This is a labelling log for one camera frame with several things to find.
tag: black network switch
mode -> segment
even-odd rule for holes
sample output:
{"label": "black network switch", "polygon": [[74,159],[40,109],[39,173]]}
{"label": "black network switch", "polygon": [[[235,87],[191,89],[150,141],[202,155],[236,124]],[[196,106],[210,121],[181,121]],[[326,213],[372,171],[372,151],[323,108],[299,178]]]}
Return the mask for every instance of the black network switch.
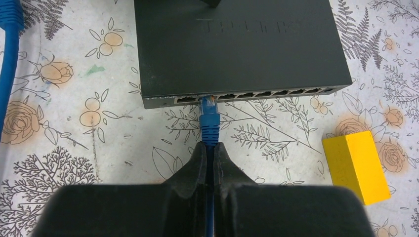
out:
{"label": "black network switch", "polygon": [[134,0],[146,109],[352,84],[329,0]]}

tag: blue ethernet cable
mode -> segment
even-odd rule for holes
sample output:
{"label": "blue ethernet cable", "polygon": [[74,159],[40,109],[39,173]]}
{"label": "blue ethernet cable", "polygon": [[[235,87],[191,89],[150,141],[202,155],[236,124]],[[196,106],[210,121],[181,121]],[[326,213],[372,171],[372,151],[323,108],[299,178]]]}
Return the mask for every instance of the blue ethernet cable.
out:
{"label": "blue ethernet cable", "polygon": [[23,30],[23,11],[19,0],[0,0],[0,28],[6,32],[4,57],[0,73],[0,125],[3,129],[7,104],[16,73],[19,31]]}
{"label": "blue ethernet cable", "polygon": [[207,148],[207,211],[206,211],[206,235],[213,236],[214,231],[214,148],[220,135],[220,114],[217,110],[217,102],[213,96],[200,99],[202,141]]}

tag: floral tablecloth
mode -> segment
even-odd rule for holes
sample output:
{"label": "floral tablecloth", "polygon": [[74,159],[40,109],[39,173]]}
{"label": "floral tablecloth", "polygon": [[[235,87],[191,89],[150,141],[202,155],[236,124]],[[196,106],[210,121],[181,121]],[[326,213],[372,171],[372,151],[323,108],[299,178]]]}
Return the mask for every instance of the floral tablecloth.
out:
{"label": "floral tablecloth", "polygon": [[[370,130],[392,194],[365,207],[371,226],[379,237],[418,236],[419,2],[330,1],[353,84],[220,103],[220,140],[257,183],[330,185],[321,140]],[[200,139],[196,106],[143,108],[132,0],[21,2],[0,145],[5,237],[28,235],[61,186],[164,181]],[[1,58],[3,43],[2,31]]]}

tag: ethernet port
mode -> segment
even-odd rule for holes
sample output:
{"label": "ethernet port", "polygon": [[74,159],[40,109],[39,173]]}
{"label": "ethernet port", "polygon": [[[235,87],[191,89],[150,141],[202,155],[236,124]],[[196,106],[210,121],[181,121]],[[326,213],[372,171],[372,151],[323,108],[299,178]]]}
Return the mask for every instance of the ethernet port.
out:
{"label": "ethernet port", "polygon": [[275,92],[273,95],[286,95],[286,94],[288,94],[288,91],[283,90],[283,91]]}
{"label": "ethernet port", "polygon": [[308,93],[317,93],[317,92],[319,92],[319,89],[318,89],[318,88],[316,88],[316,89],[312,89],[312,90],[308,90],[308,91],[304,92],[304,94],[308,94]]}
{"label": "ethernet port", "polygon": [[253,93],[246,93],[243,95],[239,95],[237,98],[240,99],[240,98],[252,98],[252,97],[253,97]]}
{"label": "ethernet port", "polygon": [[290,95],[302,94],[303,92],[304,92],[304,90],[296,90],[296,91],[290,92]]}
{"label": "ethernet port", "polygon": [[265,96],[270,96],[271,94],[272,92],[267,91],[267,92],[257,94],[256,97],[265,97]]}
{"label": "ethernet port", "polygon": [[236,98],[236,96],[234,94],[227,94],[227,95],[220,96],[218,99],[219,100],[229,100],[229,99],[234,99],[234,98]]}
{"label": "ethernet port", "polygon": [[195,101],[196,101],[196,98],[187,96],[187,97],[183,97],[181,99],[178,99],[176,102],[177,103],[188,103],[188,102],[195,102]]}

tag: yellow box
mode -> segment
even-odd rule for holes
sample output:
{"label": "yellow box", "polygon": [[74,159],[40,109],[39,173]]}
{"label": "yellow box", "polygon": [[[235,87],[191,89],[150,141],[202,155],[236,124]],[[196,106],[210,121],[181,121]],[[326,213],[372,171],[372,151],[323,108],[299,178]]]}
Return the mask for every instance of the yellow box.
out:
{"label": "yellow box", "polygon": [[370,131],[325,139],[323,148],[334,185],[349,188],[364,205],[390,198]]}

